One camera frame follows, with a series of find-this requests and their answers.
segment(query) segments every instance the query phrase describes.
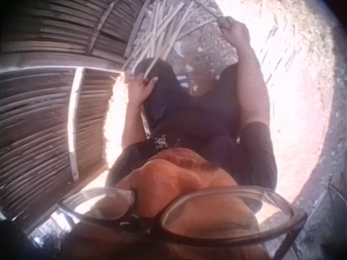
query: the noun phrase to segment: hand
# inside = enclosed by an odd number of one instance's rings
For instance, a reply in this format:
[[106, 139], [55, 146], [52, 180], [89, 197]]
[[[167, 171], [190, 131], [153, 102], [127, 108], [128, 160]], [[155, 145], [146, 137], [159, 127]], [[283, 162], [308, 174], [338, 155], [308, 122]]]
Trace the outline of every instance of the hand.
[[128, 84], [128, 106], [139, 108], [152, 93], [158, 81], [158, 77], [154, 77], [146, 86], [143, 77], [144, 73], [140, 73]]
[[250, 46], [250, 35], [247, 26], [230, 16], [219, 19], [225, 39], [236, 49]]

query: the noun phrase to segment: dark pants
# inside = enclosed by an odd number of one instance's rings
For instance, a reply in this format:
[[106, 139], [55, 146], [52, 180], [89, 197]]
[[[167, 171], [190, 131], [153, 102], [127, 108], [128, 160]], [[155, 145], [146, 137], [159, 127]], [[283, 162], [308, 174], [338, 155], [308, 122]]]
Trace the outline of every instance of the dark pants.
[[[141, 61], [135, 69], [135, 76], [144, 73], [151, 62], [151, 58]], [[230, 130], [230, 136], [233, 139], [237, 138], [240, 116], [236, 96], [236, 70], [237, 64], [228, 66], [209, 92], [194, 97], [182, 89], [172, 66], [158, 60], [149, 73], [148, 80], [155, 76], [159, 80], [143, 105], [150, 131], [153, 132], [158, 124], [172, 113], [197, 109], [214, 113]]]

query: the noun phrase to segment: skin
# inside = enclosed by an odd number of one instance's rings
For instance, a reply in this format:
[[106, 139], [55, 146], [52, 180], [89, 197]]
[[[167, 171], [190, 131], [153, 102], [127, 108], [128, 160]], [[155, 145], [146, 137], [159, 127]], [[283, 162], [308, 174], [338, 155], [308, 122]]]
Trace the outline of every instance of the skin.
[[[250, 46], [248, 29], [243, 23], [231, 17], [226, 19], [228, 19], [230, 27], [221, 29], [222, 33], [226, 40], [236, 48], [239, 55], [237, 97], [241, 108], [241, 127], [256, 121], [269, 125], [268, 92], [258, 59]], [[143, 74], [140, 74], [130, 82], [128, 86], [129, 103], [122, 137], [123, 148], [146, 140], [140, 111], [142, 103], [153, 91], [157, 80], [154, 78], [148, 84], [144, 84]], [[208, 187], [234, 185], [237, 183], [226, 171], [210, 167], [208, 162], [194, 151], [174, 148], [162, 151], [149, 159], [143, 167], [132, 171], [118, 183], [117, 187], [137, 191], [138, 213], [143, 217], [152, 218], [172, 201], [188, 192]], [[257, 228], [256, 219], [251, 210], [237, 199], [218, 202], [197, 201], [185, 210], [180, 221], [173, 221], [169, 227], [181, 234], [194, 236], [196, 232], [200, 232], [198, 229], [201, 226], [222, 225], [226, 222], [235, 224], [235, 232], [239, 234], [245, 233], [247, 228]], [[204, 236], [212, 235], [212, 232], [208, 232]], [[107, 230], [83, 223], [77, 225], [69, 237], [70, 239], [73, 237], [74, 241], [73, 247], [67, 250], [71, 259], [82, 259], [82, 257], [93, 259], [94, 256], [97, 256], [98, 259], [108, 259], [108, 254], [132, 241], [132, 238], [116, 236]], [[87, 240], [79, 245], [81, 238], [87, 238]], [[201, 252], [195, 252], [195, 249], [188, 251], [183, 249], [180, 252], [191, 259], [204, 259]], [[233, 254], [235, 256], [233, 259], [250, 259], [246, 256], [252, 255], [252, 252], [259, 254], [257, 259], [264, 259], [261, 257], [263, 255], [262, 247], [257, 246], [249, 246], [246, 251], [244, 249], [238, 251]]]

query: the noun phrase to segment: person's left hand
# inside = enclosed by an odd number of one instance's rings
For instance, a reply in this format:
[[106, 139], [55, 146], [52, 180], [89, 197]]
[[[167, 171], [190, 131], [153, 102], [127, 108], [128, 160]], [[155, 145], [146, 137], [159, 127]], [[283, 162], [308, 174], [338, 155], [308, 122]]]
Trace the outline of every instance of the person's left hand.
[[158, 77], [152, 78], [152, 80], [145, 85], [144, 73], [140, 73], [128, 84], [128, 106], [140, 107], [142, 103], [152, 93]]

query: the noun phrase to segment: bamboo wall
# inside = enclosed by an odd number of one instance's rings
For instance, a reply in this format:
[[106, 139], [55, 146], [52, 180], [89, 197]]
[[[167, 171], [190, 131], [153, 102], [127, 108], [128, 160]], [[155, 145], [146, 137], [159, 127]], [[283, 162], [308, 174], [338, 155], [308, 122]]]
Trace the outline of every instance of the bamboo wall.
[[[21, 227], [30, 226], [57, 199], [104, 166], [102, 127], [114, 84], [110, 76], [117, 76], [125, 61], [123, 54], [142, 4], [141, 0], [22, 1], [3, 27], [0, 211]], [[87, 69], [81, 86], [76, 120], [80, 179], [74, 183], [67, 116], [78, 66], [104, 71]]]

